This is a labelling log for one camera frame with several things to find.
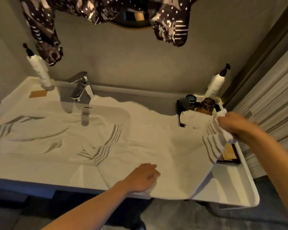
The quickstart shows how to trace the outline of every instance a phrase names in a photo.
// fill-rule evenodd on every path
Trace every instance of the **white countertop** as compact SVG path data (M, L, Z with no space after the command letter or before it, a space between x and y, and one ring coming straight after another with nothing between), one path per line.
M57 82L57 85L65 86L65 82ZM29 99L30 92L41 90L41 87L38 79L27 78L2 101L0 124L22 115L24 110L34 110L43 102L60 101L62 89L66 90L66 88L56 88L48 92L46 97ZM167 94L94 85L93 90L98 97L91 100L90 105L122 108L131 115L131 118L168 125L178 124L175 105L177 99L184 94ZM77 104L74 103L66 103L66 105L71 105L68 108L77 108ZM65 108L63 105L58 105L58 111L64 111ZM242 164L215 164L193 197L194 200L244 207L258 205L258 192L238 144L236 144L236 148ZM106 190L108 188L98 169L94 166L37 161L17 154L0 154L0 179L50 184L61 186L60 189L62 187L94 190Z

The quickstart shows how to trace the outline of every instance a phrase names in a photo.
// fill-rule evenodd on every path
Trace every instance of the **forearm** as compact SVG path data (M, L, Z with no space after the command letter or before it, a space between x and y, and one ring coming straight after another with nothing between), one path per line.
M244 141L256 155L288 210L288 152L259 128L249 132Z
M118 182L111 189L60 216L43 230L99 230L127 194L126 187Z

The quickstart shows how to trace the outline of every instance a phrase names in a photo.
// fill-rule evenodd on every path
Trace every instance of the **human arm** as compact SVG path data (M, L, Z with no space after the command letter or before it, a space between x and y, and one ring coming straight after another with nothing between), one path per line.
M288 152L272 136L237 113L229 112L218 121L223 129L238 135L250 147L288 210Z
M156 165L141 164L112 188L70 210L42 230L100 230L121 202L133 192L150 188L160 173Z

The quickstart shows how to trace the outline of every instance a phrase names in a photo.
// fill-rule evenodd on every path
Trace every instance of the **brown glass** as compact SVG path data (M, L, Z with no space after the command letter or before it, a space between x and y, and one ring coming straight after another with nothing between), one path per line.
M215 100L207 97L200 103L200 105L195 109L195 111L204 113L206 115L211 115L215 103L216 103Z

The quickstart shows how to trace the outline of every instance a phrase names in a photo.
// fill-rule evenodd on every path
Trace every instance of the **chrome faucet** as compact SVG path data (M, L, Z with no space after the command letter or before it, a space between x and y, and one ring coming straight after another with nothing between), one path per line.
M67 80L67 82L70 84L79 81L77 87L72 93L72 99L75 100L76 102L80 101L80 98L85 90L87 94L91 97L91 99L95 97L91 88L91 83L88 81L87 75L88 75L87 72L82 71Z

